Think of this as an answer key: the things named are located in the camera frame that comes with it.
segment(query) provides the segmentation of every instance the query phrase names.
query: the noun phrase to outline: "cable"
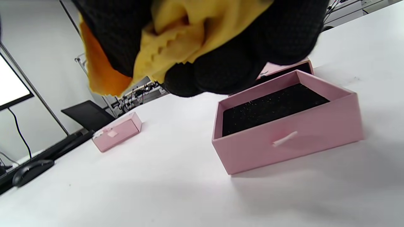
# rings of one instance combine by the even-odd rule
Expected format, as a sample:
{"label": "cable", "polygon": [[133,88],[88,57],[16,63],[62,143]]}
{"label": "cable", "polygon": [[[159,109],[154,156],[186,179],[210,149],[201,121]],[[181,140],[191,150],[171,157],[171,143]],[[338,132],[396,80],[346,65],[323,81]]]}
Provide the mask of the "cable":
{"label": "cable", "polygon": [[31,159],[31,158],[32,158],[31,149],[29,148],[27,142],[25,141],[24,137],[22,136],[22,134],[21,134],[21,132],[20,132],[20,127],[18,126],[17,117],[15,116],[15,114],[13,113],[13,111],[11,111],[11,109],[10,109],[9,107],[8,107],[7,109],[8,109],[8,110],[12,113],[12,115],[14,116],[15,126],[17,127],[18,134],[20,134],[21,139],[24,141],[24,143],[25,143],[25,145],[26,145],[26,147],[27,147],[27,149],[28,149],[29,158]]}
{"label": "cable", "polygon": [[335,7],[339,4],[341,0],[335,0],[335,2],[337,2],[334,6],[334,3],[331,5],[331,9],[329,11],[327,11],[326,15],[324,16],[324,20],[323,23],[325,23],[327,21],[327,19],[330,17],[331,13],[334,11]]}
{"label": "cable", "polygon": [[334,6],[334,4],[335,4],[336,2],[337,2],[337,0],[335,0],[330,6],[327,7],[327,12],[326,12],[326,14],[324,15],[323,21],[324,21],[324,19],[326,18],[326,16],[330,13],[332,7]]}
{"label": "cable", "polygon": [[2,51],[4,51],[4,53],[6,54],[7,58],[10,59],[11,63],[13,63],[13,65],[17,68],[17,70],[21,73],[22,78],[24,78],[25,82],[27,82],[27,84],[29,85],[29,87],[32,89],[33,93],[35,94],[35,96],[39,99],[39,101],[41,101],[41,103],[44,105],[44,107],[46,108],[46,110],[50,113],[50,115],[52,116],[52,118],[56,121],[56,123],[59,125],[59,127],[62,128],[62,130],[65,132],[65,134],[68,136],[69,132],[66,130],[66,128],[62,125],[62,123],[59,121],[59,119],[56,117],[55,113],[51,110],[51,108],[48,106],[48,104],[45,102],[45,100],[42,98],[42,96],[38,93],[38,91],[36,90],[36,88],[32,85],[31,81],[29,80],[29,78],[27,77],[27,75],[25,75],[24,71],[20,68],[20,66],[17,64],[17,62],[15,61],[15,59],[11,56],[10,52],[7,50],[7,48],[4,46],[4,44],[1,42],[0,40],[0,49],[2,49]]}
{"label": "cable", "polygon": [[0,151],[0,154],[3,155],[6,159],[8,159],[10,162],[15,163],[17,165],[20,165],[18,162],[12,160],[11,158],[9,158],[6,154],[4,154],[3,152]]}

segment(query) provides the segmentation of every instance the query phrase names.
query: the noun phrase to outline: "pull tab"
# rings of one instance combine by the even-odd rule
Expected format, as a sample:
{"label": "pull tab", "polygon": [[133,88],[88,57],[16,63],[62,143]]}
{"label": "pull tab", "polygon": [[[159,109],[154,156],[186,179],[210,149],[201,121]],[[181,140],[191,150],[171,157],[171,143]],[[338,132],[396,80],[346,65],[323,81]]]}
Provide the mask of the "pull tab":
{"label": "pull tab", "polygon": [[273,146],[273,147],[277,147],[277,146],[279,146],[279,145],[285,143],[285,142],[288,141],[289,139],[295,137],[296,135],[297,135],[297,131],[294,131],[294,132],[292,132],[291,134],[289,134],[289,135],[283,137],[282,139],[272,142],[272,146]]}
{"label": "pull tab", "polygon": [[115,137],[116,135],[118,135],[118,133],[115,132],[115,131],[110,131],[107,135],[108,135],[109,137]]}
{"label": "pull tab", "polygon": [[114,129],[113,126],[112,126],[112,127],[104,127],[104,128],[102,129],[102,131],[103,131],[103,132],[109,132],[109,131],[111,131],[112,129]]}

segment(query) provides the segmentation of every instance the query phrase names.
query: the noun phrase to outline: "monitor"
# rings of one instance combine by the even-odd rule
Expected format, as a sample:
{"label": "monitor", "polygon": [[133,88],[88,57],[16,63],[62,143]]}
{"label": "monitor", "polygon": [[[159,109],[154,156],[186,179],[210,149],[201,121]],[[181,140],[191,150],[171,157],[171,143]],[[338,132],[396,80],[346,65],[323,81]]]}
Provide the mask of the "monitor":
{"label": "monitor", "polygon": [[32,98],[34,95],[22,82],[2,54],[0,58],[0,111]]}

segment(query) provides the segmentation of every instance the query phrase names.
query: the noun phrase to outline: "wire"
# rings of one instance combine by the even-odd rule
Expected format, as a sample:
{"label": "wire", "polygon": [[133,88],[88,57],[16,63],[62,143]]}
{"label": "wire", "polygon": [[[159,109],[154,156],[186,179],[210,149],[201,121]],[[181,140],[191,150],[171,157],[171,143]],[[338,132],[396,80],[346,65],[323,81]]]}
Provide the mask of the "wire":
{"label": "wire", "polygon": [[27,142],[25,141],[24,137],[22,136],[22,134],[21,134],[21,132],[20,132],[20,127],[18,126],[17,117],[15,116],[15,114],[13,113],[13,111],[11,111],[11,109],[10,109],[9,107],[8,107],[7,109],[8,109],[8,110],[12,113],[12,115],[14,116],[15,126],[17,127],[18,134],[20,134],[21,139],[24,141],[25,146],[26,146],[27,149],[28,149],[29,158],[31,159],[31,158],[32,158],[31,149],[29,148]]}
{"label": "wire", "polygon": [[335,4],[335,6],[334,6],[334,3],[331,5],[331,9],[330,9],[329,11],[327,11],[326,15],[324,16],[323,23],[325,23],[325,22],[327,21],[327,19],[330,17],[331,13],[334,11],[335,7],[338,5],[338,3],[339,3],[340,1],[341,1],[341,0],[335,0],[335,1],[334,1],[334,3],[335,3],[335,2],[337,2],[337,3]]}
{"label": "wire", "polygon": [[18,162],[12,160],[11,158],[9,158],[6,154],[4,154],[3,152],[0,151],[0,154],[3,155],[6,159],[8,159],[10,162],[15,163],[17,165],[20,165]]}

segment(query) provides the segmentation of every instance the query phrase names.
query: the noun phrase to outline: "white wall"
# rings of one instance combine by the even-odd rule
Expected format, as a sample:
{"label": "white wall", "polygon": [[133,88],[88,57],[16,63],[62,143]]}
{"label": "white wall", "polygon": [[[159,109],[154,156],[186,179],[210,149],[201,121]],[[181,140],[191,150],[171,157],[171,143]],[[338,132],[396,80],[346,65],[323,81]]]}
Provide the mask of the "white wall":
{"label": "white wall", "polygon": [[[93,100],[86,75],[74,61],[84,52],[82,41],[60,3],[0,0],[0,15],[3,44],[67,130],[73,133],[81,129],[60,112]],[[49,147],[65,136],[38,98],[12,109],[32,151]],[[7,111],[0,112],[0,150],[14,159],[27,154]]]}

